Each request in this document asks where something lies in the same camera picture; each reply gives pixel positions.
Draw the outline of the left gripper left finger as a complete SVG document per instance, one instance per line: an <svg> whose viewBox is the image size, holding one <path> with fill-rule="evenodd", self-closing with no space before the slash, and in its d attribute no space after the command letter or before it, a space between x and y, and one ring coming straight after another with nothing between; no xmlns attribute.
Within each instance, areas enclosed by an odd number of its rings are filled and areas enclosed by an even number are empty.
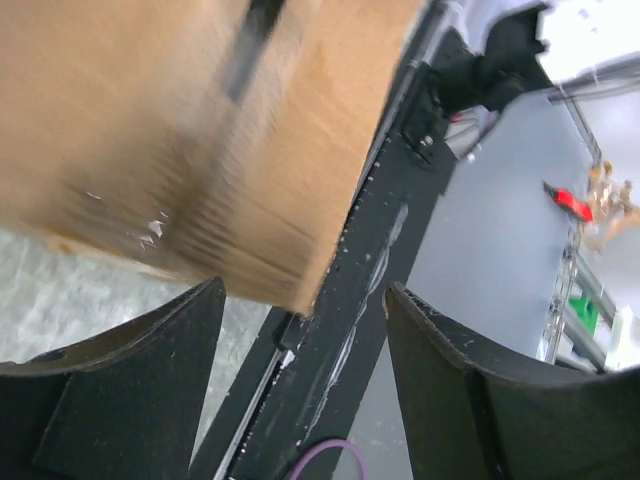
<svg viewBox="0 0 640 480"><path fill-rule="evenodd" d="M1 366L5 479L184 479L219 338L220 279Z"/></svg>

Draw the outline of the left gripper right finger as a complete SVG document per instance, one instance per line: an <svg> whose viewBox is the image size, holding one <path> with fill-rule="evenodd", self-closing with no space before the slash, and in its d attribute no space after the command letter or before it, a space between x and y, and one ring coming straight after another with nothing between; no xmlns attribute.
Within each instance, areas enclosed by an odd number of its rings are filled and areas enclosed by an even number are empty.
<svg viewBox="0 0 640 480"><path fill-rule="evenodd" d="M385 293L388 345L417 479L635 479L639 372L591 374L510 350Z"/></svg>

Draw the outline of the brown cardboard express box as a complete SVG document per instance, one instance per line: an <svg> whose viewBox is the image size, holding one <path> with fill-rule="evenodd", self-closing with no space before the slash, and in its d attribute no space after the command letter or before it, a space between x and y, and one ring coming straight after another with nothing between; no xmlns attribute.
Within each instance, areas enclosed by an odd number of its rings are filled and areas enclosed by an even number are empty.
<svg viewBox="0 0 640 480"><path fill-rule="evenodd" d="M417 1L5 1L1 224L309 313Z"/></svg>

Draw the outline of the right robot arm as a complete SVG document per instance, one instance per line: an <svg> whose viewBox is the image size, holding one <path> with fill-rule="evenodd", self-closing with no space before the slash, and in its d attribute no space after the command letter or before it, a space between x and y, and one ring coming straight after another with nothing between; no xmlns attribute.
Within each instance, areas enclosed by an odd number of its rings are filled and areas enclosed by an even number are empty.
<svg viewBox="0 0 640 480"><path fill-rule="evenodd" d="M519 95L553 86L537 59L547 50L538 31L540 15L549 8L538 2L500 18L482 54L436 71L431 93L445 115L479 105L501 112Z"/></svg>

